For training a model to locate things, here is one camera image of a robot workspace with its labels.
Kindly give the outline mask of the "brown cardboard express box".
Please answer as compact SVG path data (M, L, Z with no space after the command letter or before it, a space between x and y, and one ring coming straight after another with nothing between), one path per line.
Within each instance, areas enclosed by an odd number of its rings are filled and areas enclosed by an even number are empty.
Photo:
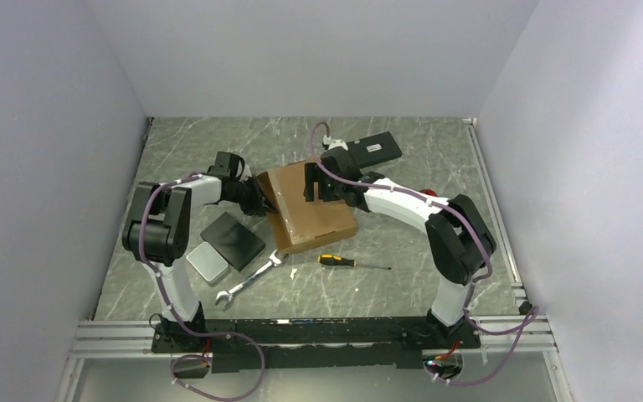
M357 224L343 201L307 202L304 197L306 162L273 167L256 179L275 208L267 214L276 248L299 254L352 238Z

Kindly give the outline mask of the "red handled box cutter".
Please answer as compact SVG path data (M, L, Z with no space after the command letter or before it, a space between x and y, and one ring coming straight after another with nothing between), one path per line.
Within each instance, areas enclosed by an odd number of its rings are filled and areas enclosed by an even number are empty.
M422 194L424 194L424 195L429 196L429 197L434 197L434 198L438 197L438 194L435 191L431 190L431 189L427 189L427 188L426 189L421 189L420 192Z

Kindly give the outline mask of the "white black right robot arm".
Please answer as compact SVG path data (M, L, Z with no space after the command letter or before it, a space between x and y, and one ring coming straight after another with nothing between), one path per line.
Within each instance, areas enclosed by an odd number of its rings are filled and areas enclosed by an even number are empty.
M425 234L440 273L437 295L428 314L428 336L447 348L460 336L476 284L488 268L496 241L468 196L431 196L401 186L376 172L362 173L343 147L328 149L304 166L304 197L311 202L343 201L367 213L386 215Z

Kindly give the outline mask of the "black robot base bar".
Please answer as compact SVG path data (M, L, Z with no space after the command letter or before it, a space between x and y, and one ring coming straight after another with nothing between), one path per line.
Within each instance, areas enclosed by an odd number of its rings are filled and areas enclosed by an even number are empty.
M425 316L205 319L201 335L166 330L162 323L153 330L153 353L208 353L216 374L260 367L419 369L433 351L481 346L470 325L446 337Z

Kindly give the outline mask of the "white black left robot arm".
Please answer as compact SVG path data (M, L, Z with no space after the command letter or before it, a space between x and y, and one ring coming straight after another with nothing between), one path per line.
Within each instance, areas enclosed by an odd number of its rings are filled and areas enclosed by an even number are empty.
M174 331L174 341L188 352L199 350L208 336L203 307L183 259L191 214L197 207L220 202L238 204L249 216L275 209L246 161L231 152L218 152L203 173L168 183L138 183L121 234L124 249L155 285L163 328Z

